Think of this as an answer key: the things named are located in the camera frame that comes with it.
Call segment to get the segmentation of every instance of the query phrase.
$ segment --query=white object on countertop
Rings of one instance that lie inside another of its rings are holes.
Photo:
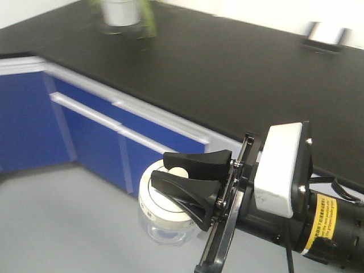
[[[317,22],[309,34],[308,39],[319,43],[338,45],[343,33],[344,28],[341,26]]]
[[[113,27],[132,26],[140,22],[136,0],[101,0],[105,23]]]

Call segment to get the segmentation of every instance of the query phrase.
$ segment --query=black cable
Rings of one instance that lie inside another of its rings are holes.
[[[330,183],[332,189],[343,199],[355,202],[358,204],[363,204],[363,200],[357,198],[354,195],[348,193],[337,181],[336,177],[333,176],[326,176],[326,177],[312,177],[309,179],[310,184],[323,184],[323,183]]]
[[[283,221],[283,233],[284,233],[283,234],[284,244],[286,246],[288,273],[295,273],[295,268],[293,266],[291,235],[290,235],[290,230],[289,230],[289,219],[285,219]]]

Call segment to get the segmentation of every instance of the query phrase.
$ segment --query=blue cabinet door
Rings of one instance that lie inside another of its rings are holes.
[[[126,147],[128,158],[128,170],[126,173],[127,179],[129,178],[133,185],[133,195],[139,194],[139,183],[144,171],[154,162],[163,158],[163,154],[156,152],[136,141],[127,137],[121,136],[122,143]]]
[[[0,76],[0,172],[72,160],[43,76]]]
[[[130,192],[131,187],[125,183],[122,143],[118,133],[69,108],[62,108],[78,162],[117,187]]]

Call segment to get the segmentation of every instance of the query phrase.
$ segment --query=screw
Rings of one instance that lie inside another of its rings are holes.
[[[312,138],[306,139],[306,143],[311,146],[313,144]]]
[[[242,163],[240,161],[235,161],[234,162],[234,169],[238,169],[241,165],[242,165]]]
[[[218,198],[217,201],[216,201],[216,206],[219,209],[224,209],[226,207],[226,201],[222,202],[222,199]]]
[[[306,187],[305,187],[304,185],[299,186],[299,187],[298,187],[298,190],[299,190],[301,193],[306,193]]]

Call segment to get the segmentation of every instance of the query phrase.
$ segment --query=white jar lid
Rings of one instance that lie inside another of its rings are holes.
[[[139,205],[143,213],[165,229],[181,229],[195,225],[190,216],[179,206],[152,187],[150,176],[154,170],[188,178],[188,173],[183,168],[167,170],[163,165],[163,160],[150,165],[145,170],[139,185]]]

